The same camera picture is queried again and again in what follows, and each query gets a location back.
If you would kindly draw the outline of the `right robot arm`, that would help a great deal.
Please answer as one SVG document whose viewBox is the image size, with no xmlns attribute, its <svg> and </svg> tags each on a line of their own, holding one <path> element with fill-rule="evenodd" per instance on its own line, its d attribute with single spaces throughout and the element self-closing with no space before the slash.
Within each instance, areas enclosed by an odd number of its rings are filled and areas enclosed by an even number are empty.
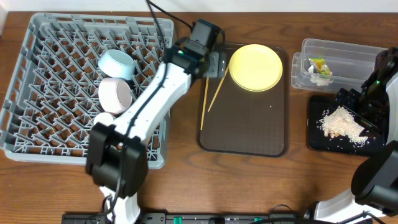
<svg viewBox="0 0 398 224">
<path fill-rule="evenodd" d="M 354 141 L 325 127 L 325 120 L 346 112 L 361 128 Z M 303 219 L 309 223 L 372 223 L 397 215 L 397 48 L 376 56 L 374 71 L 361 91 L 341 88 L 333 97 L 308 102 L 307 142 L 311 149 L 367 156 L 348 190 L 315 202 Z"/>
</svg>

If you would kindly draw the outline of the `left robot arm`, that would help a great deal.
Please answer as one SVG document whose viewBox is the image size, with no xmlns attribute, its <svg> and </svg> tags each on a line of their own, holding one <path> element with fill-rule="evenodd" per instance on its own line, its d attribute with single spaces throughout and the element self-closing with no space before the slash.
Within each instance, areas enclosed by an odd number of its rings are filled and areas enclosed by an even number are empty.
<svg viewBox="0 0 398 224">
<path fill-rule="evenodd" d="M 172 105 L 211 69 L 211 53 L 224 44 L 224 30 L 199 19 L 188 37 L 164 50 L 148 87 L 111 124 L 90 131 L 86 173 L 104 192 L 102 211 L 90 223 L 135 223 L 137 191 L 148 173 L 147 145 Z"/>
</svg>

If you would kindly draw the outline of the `light blue bowl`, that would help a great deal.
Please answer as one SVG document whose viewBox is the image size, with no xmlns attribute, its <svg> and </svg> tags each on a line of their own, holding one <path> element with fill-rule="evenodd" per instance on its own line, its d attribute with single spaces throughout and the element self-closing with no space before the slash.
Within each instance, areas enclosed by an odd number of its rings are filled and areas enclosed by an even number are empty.
<svg viewBox="0 0 398 224">
<path fill-rule="evenodd" d="M 102 72 L 111 78 L 132 80 L 135 72 L 133 58 L 120 50 L 109 49 L 98 60 L 98 66 Z"/>
</svg>

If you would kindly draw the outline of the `white cup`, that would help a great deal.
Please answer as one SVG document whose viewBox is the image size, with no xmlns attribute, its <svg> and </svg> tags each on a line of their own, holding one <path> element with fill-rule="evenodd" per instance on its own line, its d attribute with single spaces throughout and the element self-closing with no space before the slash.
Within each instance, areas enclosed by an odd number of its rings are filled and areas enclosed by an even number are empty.
<svg viewBox="0 0 398 224">
<path fill-rule="evenodd" d="M 105 126 L 109 126 L 110 124 L 113 123 L 113 121 L 115 119 L 116 119 L 116 117 L 113 116 L 112 114 L 107 113 L 107 112 L 102 112 L 102 113 L 97 114 L 94 117 L 93 124 L 95 125 L 97 123 L 101 123 Z"/>
</svg>

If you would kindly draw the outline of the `green orange snack wrapper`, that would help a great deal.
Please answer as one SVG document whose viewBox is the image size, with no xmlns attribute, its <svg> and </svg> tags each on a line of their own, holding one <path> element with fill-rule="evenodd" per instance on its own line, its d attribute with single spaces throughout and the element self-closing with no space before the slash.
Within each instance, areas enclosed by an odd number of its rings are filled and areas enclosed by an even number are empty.
<svg viewBox="0 0 398 224">
<path fill-rule="evenodd" d="M 314 66 L 314 69 L 322 75 L 332 75 L 331 70 L 323 58 L 309 58 L 309 62 Z"/>
</svg>

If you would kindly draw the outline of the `wooden chopstick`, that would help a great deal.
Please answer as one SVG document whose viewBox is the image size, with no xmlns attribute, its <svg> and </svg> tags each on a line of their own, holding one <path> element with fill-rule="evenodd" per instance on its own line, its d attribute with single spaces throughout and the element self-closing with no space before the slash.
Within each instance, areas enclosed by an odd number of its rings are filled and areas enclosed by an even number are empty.
<svg viewBox="0 0 398 224">
<path fill-rule="evenodd" d="M 211 103 L 210 103 L 209 108 L 208 108 L 208 112 L 210 112 L 210 110 L 211 110 L 211 108 L 213 106 L 213 103 L 215 102 L 216 97 L 218 96 L 218 93 L 219 93 L 219 91 L 221 89 L 221 86 L 222 86 L 222 84 L 223 84 L 228 72 L 229 72 L 229 64 L 227 65 L 226 70 L 224 72 L 224 76 L 221 78 L 221 80 L 220 80 L 220 82 L 218 84 L 218 87 L 217 87 L 217 89 L 215 91 L 215 94 L 213 95 L 213 98 L 212 98 Z"/>
<path fill-rule="evenodd" d="M 204 91 L 202 111 L 201 111 L 200 131 L 203 130 L 203 123 L 204 123 L 205 109 L 206 109 L 206 100 L 207 100 L 207 95 L 208 95 L 208 84 L 209 84 L 209 78 L 207 77 L 206 82 L 205 82 L 205 91 Z"/>
</svg>

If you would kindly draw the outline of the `rice food scraps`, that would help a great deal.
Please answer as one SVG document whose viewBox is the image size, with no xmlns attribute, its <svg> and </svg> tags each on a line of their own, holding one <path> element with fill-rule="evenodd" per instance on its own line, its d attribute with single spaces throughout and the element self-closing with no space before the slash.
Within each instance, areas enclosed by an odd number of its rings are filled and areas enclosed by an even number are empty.
<svg viewBox="0 0 398 224">
<path fill-rule="evenodd" d="M 367 143 L 368 137 L 360 136 L 364 128 L 354 120 L 354 116 L 347 109 L 339 106 L 331 114 L 328 113 L 329 110 L 325 110 L 322 118 L 317 121 L 324 137 L 330 139 L 346 137 L 354 146 L 363 146 Z"/>
</svg>

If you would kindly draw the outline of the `white tissue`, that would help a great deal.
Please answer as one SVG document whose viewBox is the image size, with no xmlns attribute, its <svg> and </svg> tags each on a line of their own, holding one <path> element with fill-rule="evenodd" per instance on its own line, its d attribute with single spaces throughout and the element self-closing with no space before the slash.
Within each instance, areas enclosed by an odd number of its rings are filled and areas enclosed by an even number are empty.
<svg viewBox="0 0 398 224">
<path fill-rule="evenodd" d="M 315 83 L 317 86 L 328 86 L 329 84 L 333 83 L 333 79 L 331 78 L 323 78 L 318 76 L 318 73 L 313 65 L 308 68 L 308 72 L 311 73 L 310 81 Z"/>
</svg>

